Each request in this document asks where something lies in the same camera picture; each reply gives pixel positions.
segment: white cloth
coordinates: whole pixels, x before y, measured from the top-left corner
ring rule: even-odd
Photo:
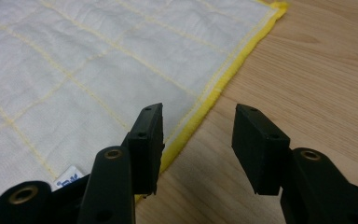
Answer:
[[[71,165],[88,174],[147,105],[164,105],[164,154],[182,147],[278,11],[251,0],[0,1],[0,194],[52,185]]]

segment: white fabric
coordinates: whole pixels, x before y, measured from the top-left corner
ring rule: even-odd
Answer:
[[[0,1],[0,194],[51,185],[163,103],[167,147],[276,12],[256,1]]]

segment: yellow cloth edge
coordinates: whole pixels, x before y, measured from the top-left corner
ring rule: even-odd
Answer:
[[[191,119],[187,122],[183,130],[177,135],[175,140],[171,143],[170,147],[167,148],[161,157],[161,166],[159,169],[159,173],[162,174],[173,162],[173,160],[178,156],[178,154],[185,147],[187,141],[193,135],[193,133],[200,126],[203,118],[207,115],[209,110],[214,106],[216,100],[221,94],[221,91],[225,88],[228,82],[234,77],[237,71],[242,66],[245,59],[255,48],[257,43],[263,39],[269,31],[274,26],[275,22],[287,11],[288,4],[286,2],[273,2],[271,4],[267,4],[269,7],[277,8],[277,12],[267,21],[266,25],[249,41],[249,43],[241,50],[237,58],[233,61],[228,70],[223,74],[217,83],[214,85],[213,90],[205,100],[205,102],[201,105],[199,110],[191,117]],[[135,196],[135,201],[141,199],[141,195]]]

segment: wooden surface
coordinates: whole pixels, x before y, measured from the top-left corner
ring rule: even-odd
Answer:
[[[358,0],[293,0],[183,152],[136,206],[137,223],[284,223],[254,195],[230,147],[236,103],[260,109],[291,148],[327,155],[358,185]]]

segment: wooden table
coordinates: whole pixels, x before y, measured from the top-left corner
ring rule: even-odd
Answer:
[[[232,78],[137,223],[284,223],[279,197],[254,195],[231,149],[236,103],[327,155],[358,185],[358,0],[293,0]]]

